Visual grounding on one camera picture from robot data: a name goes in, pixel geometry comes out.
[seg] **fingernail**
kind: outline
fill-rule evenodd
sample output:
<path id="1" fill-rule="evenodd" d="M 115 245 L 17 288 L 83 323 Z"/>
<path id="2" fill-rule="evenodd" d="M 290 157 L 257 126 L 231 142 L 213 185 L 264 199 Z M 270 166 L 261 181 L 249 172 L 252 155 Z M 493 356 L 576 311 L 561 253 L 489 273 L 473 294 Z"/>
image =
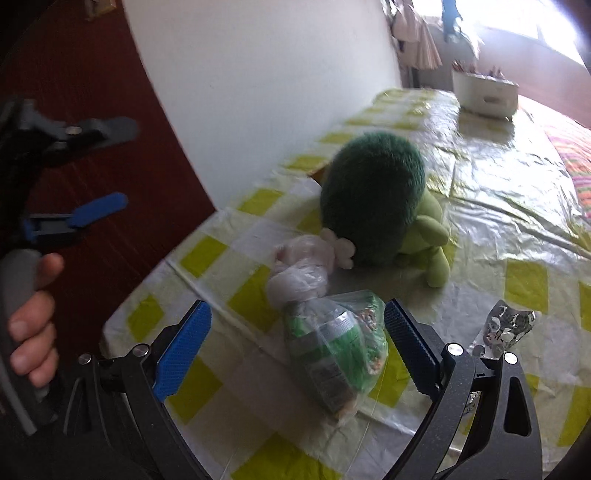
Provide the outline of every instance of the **fingernail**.
<path id="1" fill-rule="evenodd" d="M 13 353 L 10 357 L 12 368 L 18 375 L 22 375 L 27 371 L 27 359 L 20 353 Z"/>
<path id="2" fill-rule="evenodd" d="M 10 324 L 10 333 L 15 340 L 23 340 L 27 337 L 28 326 L 23 320 L 15 320 Z"/>

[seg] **door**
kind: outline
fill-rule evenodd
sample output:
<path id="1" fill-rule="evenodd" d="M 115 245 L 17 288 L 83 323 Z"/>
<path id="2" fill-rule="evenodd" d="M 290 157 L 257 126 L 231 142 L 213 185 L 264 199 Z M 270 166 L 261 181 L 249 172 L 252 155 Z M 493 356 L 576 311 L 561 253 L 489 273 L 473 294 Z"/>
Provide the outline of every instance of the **door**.
<path id="1" fill-rule="evenodd" d="M 22 35 L 0 68 L 0 97 L 17 93 L 68 123 L 128 116 L 138 138 L 45 170 L 31 213 L 71 212 L 122 192 L 128 207 L 65 248 L 50 287 L 62 365 L 97 352 L 104 322 L 143 278 L 213 211 L 150 85 L 123 5 L 93 22 L 82 0 L 57 0 Z"/>

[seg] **window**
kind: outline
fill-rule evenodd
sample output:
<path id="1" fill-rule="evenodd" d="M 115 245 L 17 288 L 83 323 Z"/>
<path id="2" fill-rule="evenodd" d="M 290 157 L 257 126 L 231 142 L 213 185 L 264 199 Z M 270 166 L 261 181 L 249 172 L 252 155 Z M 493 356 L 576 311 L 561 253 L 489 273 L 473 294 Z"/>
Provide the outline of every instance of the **window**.
<path id="1" fill-rule="evenodd" d="M 583 65 L 576 30 L 549 0 L 456 0 L 456 5 L 468 25 L 533 38 Z M 441 0 L 414 0 L 414 8 L 425 17 L 441 17 Z"/>

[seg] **pink wall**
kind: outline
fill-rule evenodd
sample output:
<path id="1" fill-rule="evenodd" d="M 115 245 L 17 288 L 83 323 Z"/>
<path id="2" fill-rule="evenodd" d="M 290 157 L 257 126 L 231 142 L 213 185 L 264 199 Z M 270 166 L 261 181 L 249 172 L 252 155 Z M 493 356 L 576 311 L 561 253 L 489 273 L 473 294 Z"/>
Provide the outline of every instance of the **pink wall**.
<path id="1" fill-rule="evenodd" d="M 476 32 L 484 42 L 480 69 L 500 66 L 521 95 L 591 128 L 591 75 L 583 65 L 532 38 L 488 27 Z"/>

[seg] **silver bolt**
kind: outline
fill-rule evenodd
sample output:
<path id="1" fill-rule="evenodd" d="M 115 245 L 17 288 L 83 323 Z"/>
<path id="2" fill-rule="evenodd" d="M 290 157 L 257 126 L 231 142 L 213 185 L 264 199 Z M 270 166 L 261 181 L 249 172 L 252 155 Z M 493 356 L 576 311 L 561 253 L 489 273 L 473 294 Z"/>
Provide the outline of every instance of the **silver bolt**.
<path id="1" fill-rule="evenodd" d="M 453 356 L 460 356 L 462 353 L 464 353 L 464 349 L 462 348 L 462 346 L 458 345 L 457 343 L 450 343 L 447 346 L 447 351 L 450 352 Z"/>
<path id="2" fill-rule="evenodd" d="M 511 365 L 515 365 L 517 363 L 517 355 L 511 352 L 506 353 L 505 362 Z"/>
<path id="3" fill-rule="evenodd" d="M 71 127 L 66 127 L 65 132 L 67 135 L 78 135 L 82 133 L 82 127 L 72 125 Z"/>
<path id="4" fill-rule="evenodd" d="M 144 356 L 150 351 L 150 347 L 145 343 L 140 343 L 134 346 L 133 353 L 135 356 Z"/>
<path id="5" fill-rule="evenodd" d="M 90 363 L 91 360 L 92 360 L 92 355 L 89 353 L 83 353 L 82 355 L 80 355 L 78 357 L 78 363 L 80 365 L 86 365 L 86 364 Z"/>

